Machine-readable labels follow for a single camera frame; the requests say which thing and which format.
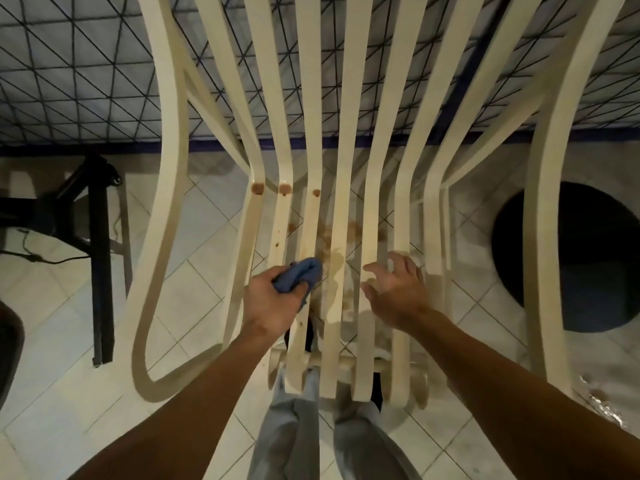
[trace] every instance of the hand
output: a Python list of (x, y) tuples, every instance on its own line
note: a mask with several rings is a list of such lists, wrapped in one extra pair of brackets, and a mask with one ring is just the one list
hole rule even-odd
[(290, 293), (278, 293), (272, 281), (289, 266), (273, 266), (249, 280), (244, 287), (243, 329), (266, 336), (274, 343), (286, 332), (296, 317), (307, 282), (302, 282)]
[(383, 322), (413, 334), (416, 326), (431, 311), (422, 272), (410, 257), (395, 251), (388, 257), (394, 264), (393, 272), (376, 262), (366, 264), (362, 268), (376, 275), (376, 285), (364, 282), (360, 287), (371, 303), (373, 313)]

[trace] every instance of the left hand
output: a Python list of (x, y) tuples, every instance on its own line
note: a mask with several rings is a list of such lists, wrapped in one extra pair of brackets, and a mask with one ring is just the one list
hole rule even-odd
[(307, 292), (302, 282), (290, 293), (278, 293), (272, 281), (290, 266), (273, 266), (249, 280), (244, 287), (243, 329), (266, 336), (274, 343), (286, 332), (300, 309)]

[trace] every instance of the electrical cord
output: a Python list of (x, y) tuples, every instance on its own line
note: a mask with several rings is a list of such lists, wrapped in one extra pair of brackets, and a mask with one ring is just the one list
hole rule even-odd
[(16, 256), (19, 258), (27, 259), (27, 261), (29, 262), (43, 262), (44, 264), (62, 264), (67, 261), (73, 261), (76, 259), (87, 259), (90, 257), (90, 256), (74, 256), (72, 258), (62, 259), (61, 261), (49, 261), (47, 259), (44, 259), (39, 254), (36, 254), (27, 249), (27, 237), (29, 236), (28, 230), (18, 229), (18, 231), (24, 234), (24, 237), (22, 238), (22, 249), (26, 254), (15, 253), (13, 251), (5, 251), (5, 250), (0, 250), (0, 254), (6, 254), (9, 256)]

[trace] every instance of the light blue pants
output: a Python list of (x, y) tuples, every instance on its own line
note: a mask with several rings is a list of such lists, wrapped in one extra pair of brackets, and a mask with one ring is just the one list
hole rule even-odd
[[(318, 384), (319, 370), (311, 369), (303, 394), (287, 394), (280, 371), (248, 480), (318, 480)], [(333, 449), (344, 480), (420, 480), (402, 450), (377, 426), (375, 404), (352, 402), (349, 386), (340, 383), (333, 416)]]

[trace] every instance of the blue cloth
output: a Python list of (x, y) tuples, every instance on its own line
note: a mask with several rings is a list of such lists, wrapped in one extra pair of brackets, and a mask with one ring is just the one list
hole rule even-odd
[(273, 280), (273, 287), (278, 293), (289, 293), (300, 283), (306, 281), (308, 287), (304, 298), (302, 298), (302, 304), (300, 304), (300, 309), (302, 309), (307, 302), (309, 293), (320, 281), (320, 278), (322, 278), (322, 262), (317, 258), (307, 258), (293, 263), (288, 270), (277, 275)]

